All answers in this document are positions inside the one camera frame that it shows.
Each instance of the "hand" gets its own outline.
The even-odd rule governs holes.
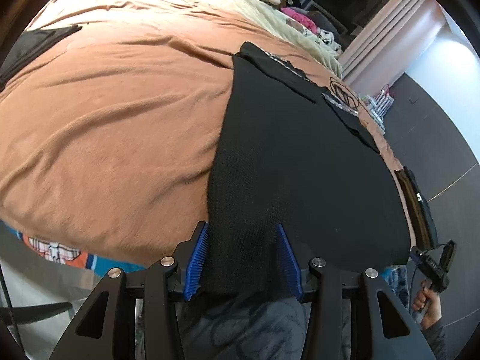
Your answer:
[[[415,311],[423,309],[427,299],[430,299],[430,306],[428,307],[423,320],[420,325],[424,329],[428,329],[442,317],[442,310],[440,307],[440,296],[431,289],[426,289],[427,283],[422,281],[422,289],[417,292],[416,298],[413,300],[412,309]]]

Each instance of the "person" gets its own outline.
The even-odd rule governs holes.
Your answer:
[[[425,281],[422,281],[421,285],[422,289],[413,300],[412,310],[419,311],[423,309],[427,300],[430,300],[430,306],[420,324],[422,333],[432,349],[435,358],[437,360],[447,360],[440,296],[435,291],[426,288],[427,283]]]

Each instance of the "silver bolt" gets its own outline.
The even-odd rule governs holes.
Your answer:
[[[311,260],[311,263],[319,268],[322,268],[326,264],[325,260],[321,259],[320,257],[315,257],[313,260]]]
[[[375,279],[378,276],[378,272],[373,268],[365,269],[365,274],[372,279]]]
[[[120,274],[122,273],[120,268],[112,268],[109,270],[109,276],[111,278],[118,278]]]
[[[175,259],[173,257],[164,257],[160,260],[160,264],[163,266],[172,266],[174,262]]]

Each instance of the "tile grout line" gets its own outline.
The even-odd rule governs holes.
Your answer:
[[[447,324],[446,324],[446,325],[444,325],[443,327],[447,327],[447,326],[453,325],[454,323],[456,323],[456,322],[459,322],[459,321],[461,321],[461,320],[463,320],[463,319],[465,319],[465,318],[467,318],[467,317],[471,316],[472,314],[475,314],[475,313],[476,313],[478,310],[480,310],[480,308],[478,308],[478,309],[476,309],[476,310],[472,311],[470,314],[467,314],[465,317],[462,317],[462,318],[460,318],[460,319],[457,319],[456,321],[453,321],[453,322],[447,323]]]
[[[433,199],[435,199],[436,197],[440,196],[442,193],[444,193],[446,190],[448,190],[448,188],[450,188],[451,186],[453,186],[455,183],[457,183],[458,181],[460,181],[460,179],[465,176],[467,173],[469,173],[469,171],[471,171],[476,165],[478,165],[478,161],[476,163],[473,164],[473,166],[467,170],[464,174],[462,174],[457,180],[455,180],[453,183],[451,183],[447,188],[445,188],[442,192],[440,193],[437,193],[434,197],[432,197],[431,199],[428,199],[427,200],[427,203],[431,202]]]

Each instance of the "bed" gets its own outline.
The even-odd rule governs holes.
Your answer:
[[[28,239],[142,266],[208,220],[231,56],[245,41],[320,86],[341,77],[333,50],[258,0],[51,0],[27,30],[75,24],[0,93],[0,219]],[[393,175],[401,164],[358,112]]]

